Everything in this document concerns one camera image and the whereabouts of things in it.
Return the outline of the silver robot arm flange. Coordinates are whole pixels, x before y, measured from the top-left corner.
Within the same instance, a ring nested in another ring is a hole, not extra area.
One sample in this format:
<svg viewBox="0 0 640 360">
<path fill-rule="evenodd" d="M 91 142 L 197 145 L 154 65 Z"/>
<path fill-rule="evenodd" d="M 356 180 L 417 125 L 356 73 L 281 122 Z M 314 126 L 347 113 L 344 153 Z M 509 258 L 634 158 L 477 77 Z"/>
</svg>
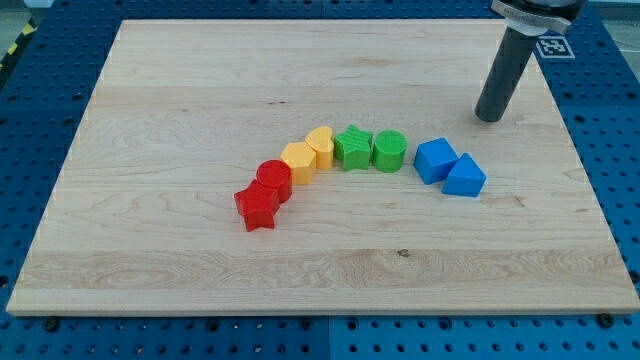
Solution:
<svg viewBox="0 0 640 360">
<path fill-rule="evenodd" d="M 524 35 L 566 35 L 585 4 L 586 0 L 492 0 L 490 8 Z"/>
</svg>

